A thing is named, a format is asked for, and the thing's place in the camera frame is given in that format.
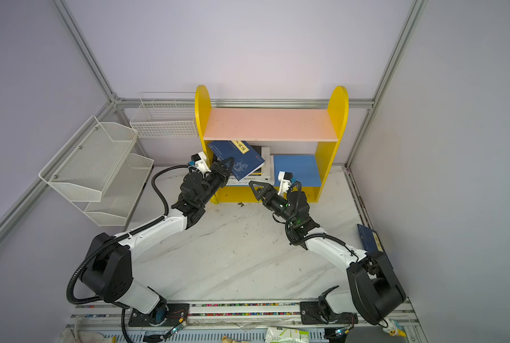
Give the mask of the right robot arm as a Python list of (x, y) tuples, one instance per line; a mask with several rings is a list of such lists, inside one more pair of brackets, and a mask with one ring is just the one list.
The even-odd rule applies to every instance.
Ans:
[(327, 233), (309, 215), (307, 196), (298, 181), (279, 192), (268, 183), (249, 183), (256, 200), (284, 220), (289, 244), (320, 255), (346, 273), (356, 311), (369, 324), (391, 329), (388, 316), (406, 300), (393, 267), (381, 251), (367, 252)]

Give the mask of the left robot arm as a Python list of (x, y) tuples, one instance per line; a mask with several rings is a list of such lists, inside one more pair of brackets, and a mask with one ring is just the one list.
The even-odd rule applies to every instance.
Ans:
[(166, 313), (165, 298), (135, 280), (133, 263), (153, 246), (194, 226), (204, 215), (206, 204), (228, 183), (233, 166), (232, 157), (216, 161), (210, 167), (203, 159), (185, 165), (189, 172), (183, 178), (178, 200), (173, 205), (168, 204), (158, 189), (158, 175), (155, 174), (151, 185), (162, 201), (164, 213), (122, 234), (97, 235), (69, 280), (67, 301), (74, 305), (103, 301), (152, 317)]

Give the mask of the black book white characters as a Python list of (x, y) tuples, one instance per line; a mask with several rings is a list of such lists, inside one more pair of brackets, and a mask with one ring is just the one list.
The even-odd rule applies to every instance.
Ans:
[(262, 147), (261, 146), (249, 146), (249, 151), (247, 152), (246, 162), (248, 164), (248, 170), (253, 175), (262, 174), (262, 167), (265, 163), (265, 160), (262, 155)]

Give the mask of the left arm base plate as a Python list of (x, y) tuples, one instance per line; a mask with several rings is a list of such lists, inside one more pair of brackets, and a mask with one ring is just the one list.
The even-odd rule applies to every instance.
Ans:
[(149, 314), (133, 310), (128, 321), (129, 327), (175, 327), (189, 316), (190, 304), (167, 303)]

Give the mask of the blue book yellow label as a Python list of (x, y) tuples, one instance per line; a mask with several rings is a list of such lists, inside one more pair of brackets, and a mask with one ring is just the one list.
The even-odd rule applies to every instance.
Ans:
[(248, 164), (246, 162), (247, 152), (249, 151), (249, 144), (246, 141), (212, 141), (208, 144), (214, 156), (220, 160), (233, 157), (235, 159), (234, 169), (232, 175), (238, 181), (250, 175)]
[(357, 229), (365, 251), (385, 253), (379, 236), (374, 230), (363, 224), (357, 224)]

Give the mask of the white Chokladfabriken book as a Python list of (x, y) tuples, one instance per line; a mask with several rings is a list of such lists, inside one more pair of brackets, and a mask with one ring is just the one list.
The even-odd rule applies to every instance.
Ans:
[(260, 171), (255, 171), (240, 181), (238, 181), (236, 177), (232, 175), (229, 177), (229, 181), (227, 183), (228, 186), (248, 186), (250, 181), (267, 182), (270, 184), (274, 183), (274, 157), (270, 154), (270, 148), (256, 146), (255, 150), (258, 151), (262, 155), (262, 158), (265, 160), (265, 163), (260, 168)]

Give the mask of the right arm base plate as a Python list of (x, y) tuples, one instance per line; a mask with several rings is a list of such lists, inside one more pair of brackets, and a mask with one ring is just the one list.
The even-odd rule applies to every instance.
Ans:
[(329, 305), (320, 302), (301, 302), (302, 324), (358, 324), (356, 313), (335, 313)]

